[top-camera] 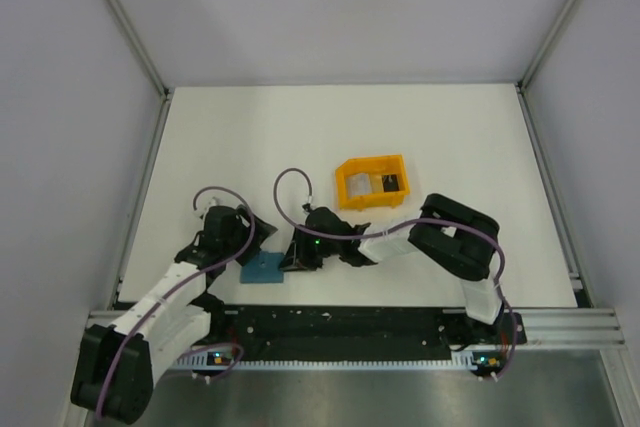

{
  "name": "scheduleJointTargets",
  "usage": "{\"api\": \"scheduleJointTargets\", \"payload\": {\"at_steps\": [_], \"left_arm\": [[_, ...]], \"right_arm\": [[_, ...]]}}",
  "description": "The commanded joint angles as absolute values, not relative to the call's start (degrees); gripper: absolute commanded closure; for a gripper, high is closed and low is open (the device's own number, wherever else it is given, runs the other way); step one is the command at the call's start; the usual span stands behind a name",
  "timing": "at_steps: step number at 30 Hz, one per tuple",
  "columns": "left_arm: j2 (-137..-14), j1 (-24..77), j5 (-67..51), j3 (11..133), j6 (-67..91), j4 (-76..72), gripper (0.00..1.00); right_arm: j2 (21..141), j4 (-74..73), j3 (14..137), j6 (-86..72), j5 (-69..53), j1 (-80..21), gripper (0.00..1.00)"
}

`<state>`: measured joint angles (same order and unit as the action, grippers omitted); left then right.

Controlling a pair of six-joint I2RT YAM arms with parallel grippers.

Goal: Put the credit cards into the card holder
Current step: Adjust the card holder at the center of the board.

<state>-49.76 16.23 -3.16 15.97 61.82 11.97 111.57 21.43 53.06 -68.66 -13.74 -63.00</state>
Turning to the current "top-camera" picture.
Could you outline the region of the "blue leather card holder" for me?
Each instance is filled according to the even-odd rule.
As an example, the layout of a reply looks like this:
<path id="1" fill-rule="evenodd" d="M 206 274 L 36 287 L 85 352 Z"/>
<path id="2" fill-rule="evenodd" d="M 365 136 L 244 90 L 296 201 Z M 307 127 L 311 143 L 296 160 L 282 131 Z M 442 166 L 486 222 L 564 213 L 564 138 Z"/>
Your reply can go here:
<path id="1" fill-rule="evenodd" d="M 241 284 L 281 284 L 284 272 L 279 269 L 284 259 L 281 252 L 260 251 L 254 258 L 241 267 Z"/>

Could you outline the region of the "yellow plastic bin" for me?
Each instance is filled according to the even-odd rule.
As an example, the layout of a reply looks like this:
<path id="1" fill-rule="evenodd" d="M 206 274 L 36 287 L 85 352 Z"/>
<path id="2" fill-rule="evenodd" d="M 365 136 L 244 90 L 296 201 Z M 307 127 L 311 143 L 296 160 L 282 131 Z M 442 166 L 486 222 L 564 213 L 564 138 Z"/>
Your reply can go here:
<path id="1" fill-rule="evenodd" d="M 345 178 L 358 173 L 367 173 L 370 176 L 373 193 L 349 199 Z M 385 193 L 382 191 L 381 177 L 387 174 L 398 176 L 401 187 L 399 192 Z M 348 159 L 336 169 L 335 182 L 338 206 L 342 210 L 363 211 L 379 207 L 395 208 L 400 206 L 411 192 L 404 158 L 400 154 Z"/>

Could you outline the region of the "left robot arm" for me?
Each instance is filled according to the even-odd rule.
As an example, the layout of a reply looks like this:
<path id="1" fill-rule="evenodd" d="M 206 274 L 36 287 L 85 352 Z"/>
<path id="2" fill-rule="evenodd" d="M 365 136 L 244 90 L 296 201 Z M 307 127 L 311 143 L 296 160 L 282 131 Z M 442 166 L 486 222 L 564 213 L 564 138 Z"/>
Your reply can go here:
<path id="1" fill-rule="evenodd" d="M 161 279 L 108 325 L 86 328 L 70 393 L 73 405 L 127 425 L 146 410 L 169 368 L 198 343 L 222 343 L 229 364 L 240 353 L 225 305 L 208 289 L 228 263 L 253 260 L 277 229 L 245 206 L 213 206 Z"/>

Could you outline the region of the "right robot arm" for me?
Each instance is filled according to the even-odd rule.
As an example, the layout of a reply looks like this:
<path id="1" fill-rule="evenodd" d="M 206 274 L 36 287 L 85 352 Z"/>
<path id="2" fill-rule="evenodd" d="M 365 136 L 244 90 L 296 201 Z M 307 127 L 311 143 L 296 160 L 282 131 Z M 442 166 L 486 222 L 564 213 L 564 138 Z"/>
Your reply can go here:
<path id="1" fill-rule="evenodd" d="M 513 324 L 503 320 L 500 227 L 488 215 L 437 193 L 428 195 L 416 214 L 390 222 L 351 225 L 327 207 L 308 206 L 306 212 L 279 264 L 281 271 L 315 271 L 331 257 L 363 267 L 420 253 L 460 282 L 468 331 L 463 344 L 490 342 Z"/>

